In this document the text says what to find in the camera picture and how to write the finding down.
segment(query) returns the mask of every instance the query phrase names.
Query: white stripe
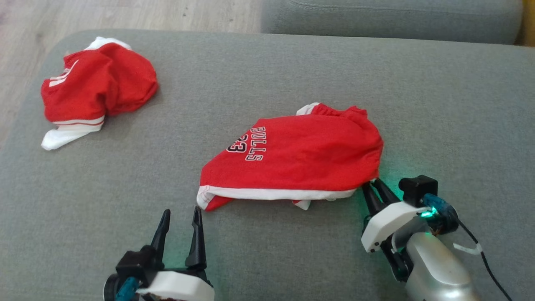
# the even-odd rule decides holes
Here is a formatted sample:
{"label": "white stripe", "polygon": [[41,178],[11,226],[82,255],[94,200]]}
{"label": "white stripe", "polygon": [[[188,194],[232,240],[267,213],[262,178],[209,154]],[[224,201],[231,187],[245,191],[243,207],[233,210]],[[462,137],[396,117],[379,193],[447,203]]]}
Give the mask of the white stripe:
{"label": "white stripe", "polygon": [[66,121],[56,121],[54,122],[54,124],[56,125],[72,124],[72,123],[98,124],[98,123],[101,123],[102,120],[104,120],[104,115],[97,119],[72,119],[72,120],[66,120]]}
{"label": "white stripe", "polygon": [[56,80],[56,81],[51,81],[48,83],[48,87],[53,87],[53,86],[57,86],[59,84],[61,84],[62,82],[64,82],[67,78],[64,78],[64,79],[60,79],[60,80]]}
{"label": "white stripe", "polygon": [[68,69],[68,68],[65,68],[65,70],[63,70],[63,73],[65,73],[64,75],[62,75],[62,76],[58,76],[58,77],[51,77],[50,80],[57,80],[57,79],[63,79],[63,78],[66,78],[67,75],[68,75],[68,73],[66,73],[66,72],[68,72],[68,71],[69,71],[69,69]]}
{"label": "white stripe", "polygon": [[105,37],[101,37],[101,36],[98,36],[90,45],[89,47],[87,47],[86,49],[84,50],[96,50],[106,44],[109,44],[109,43],[115,43],[117,45],[120,45],[128,50],[132,50],[132,47],[130,47],[130,45],[128,45],[127,43],[123,42],[123,41],[119,41],[117,39],[114,39],[112,37],[109,37],[109,38],[105,38]]}
{"label": "white stripe", "polygon": [[233,199],[249,200],[325,200],[349,198],[356,189],[343,191],[329,190],[300,190],[300,189],[254,189],[254,188],[227,188],[204,185],[199,187],[197,203],[206,209],[208,203],[219,195]]}
{"label": "white stripe", "polygon": [[102,128],[101,124],[88,125],[88,124],[70,124],[70,125],[58,125],[58,130],[62,131],[86,131],[86,132],[98,132]]}
{"label": "white stripe", "polygon": [[74,66],[76,65],[76,63],[78,61],[79,61],[79,59],[77,59],[76,62],[74,62],[74,64],[72,64],[72,66],[67,69],[68,71],[67,71],[66,74],[64,74],[62,76],[58,76],[58,77],[51,77],[50,78],[51,82],[48,84],[48,86],[49,87],[53,87],[53,86],[59,85],[62,82],[64,82],[67,79],[67,76],[69,75],[69,73],[71,73],[72,69],[74,68]]}

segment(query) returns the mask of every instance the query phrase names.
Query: sofa cushion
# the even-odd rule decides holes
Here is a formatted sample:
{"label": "sofa cushion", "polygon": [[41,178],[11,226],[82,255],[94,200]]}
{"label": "sofa cushion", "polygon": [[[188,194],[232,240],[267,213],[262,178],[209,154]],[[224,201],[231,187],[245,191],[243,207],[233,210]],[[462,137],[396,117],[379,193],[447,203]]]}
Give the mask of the sofa cushion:
{"label": "sofa cushion", "polygon": [[[150,60],[160,90],[140,110],[56,151],[40,84],[96,36]],[[514,300],[535,295],[535,49],[437,41],[159,31],[86,31],[49,53],[0,151],[2,300],[98,301],[124,252],[171,209],[167,267],[189,251],[202,167],[260,117],[356,105],[385,142],[381,178],[426,174],[481,242]],[[360,242],[365,202],[236,200],[203,214],[216,300],[406,300]],[[441,238],[472,246],[459,230]],[[482,300],[501,300],[481,258],[454,251]]]}
{"label": "sofa cushion", "polygon": [[512,44],[522,0],[264,0],[262,32]]}

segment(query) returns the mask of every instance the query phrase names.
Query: wooden floor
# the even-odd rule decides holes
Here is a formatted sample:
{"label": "wooden floor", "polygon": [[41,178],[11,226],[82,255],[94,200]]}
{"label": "wooden floor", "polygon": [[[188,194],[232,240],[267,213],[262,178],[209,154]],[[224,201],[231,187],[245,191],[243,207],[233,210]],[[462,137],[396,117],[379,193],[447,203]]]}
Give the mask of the wooden floor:
{"label": "wooden floor", "polygon": [[95,28],[257,33],[260,1],[0,0],[0,149],[30,81],[63,37]]}

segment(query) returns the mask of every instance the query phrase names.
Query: robotic arm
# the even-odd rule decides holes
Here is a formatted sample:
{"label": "robotic arm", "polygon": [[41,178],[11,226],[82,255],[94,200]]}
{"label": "robotic arm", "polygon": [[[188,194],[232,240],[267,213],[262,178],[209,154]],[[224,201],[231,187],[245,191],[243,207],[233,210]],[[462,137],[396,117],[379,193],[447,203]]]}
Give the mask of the robotic arm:
{"label": "robotic arm", "polygon": [[[403,201],[380,179],[362,188],[370,215],[364,221],[361,242],[369,253],[383,252],[394,277],[406,283],[412,300],[480,300],[468,270],[436,237],[457,230],[459,224],[467,229],[459,221],[455,209],[437,197],[435,179],[423,175],[402,179],[399,188],[403,191]],[[475,254],[481,252],[484,258],[477,245],[476,250],[455,247]]]}
{"label": "robotic arm", "polygon": [[104,301],[213,301],[215,292],[206,273],[201,209],[195,207],[193,237],[185,268],[165,268],[165,236],[171,211],[167,209],[152,238],[138,252],[128,251],[104,285]]}

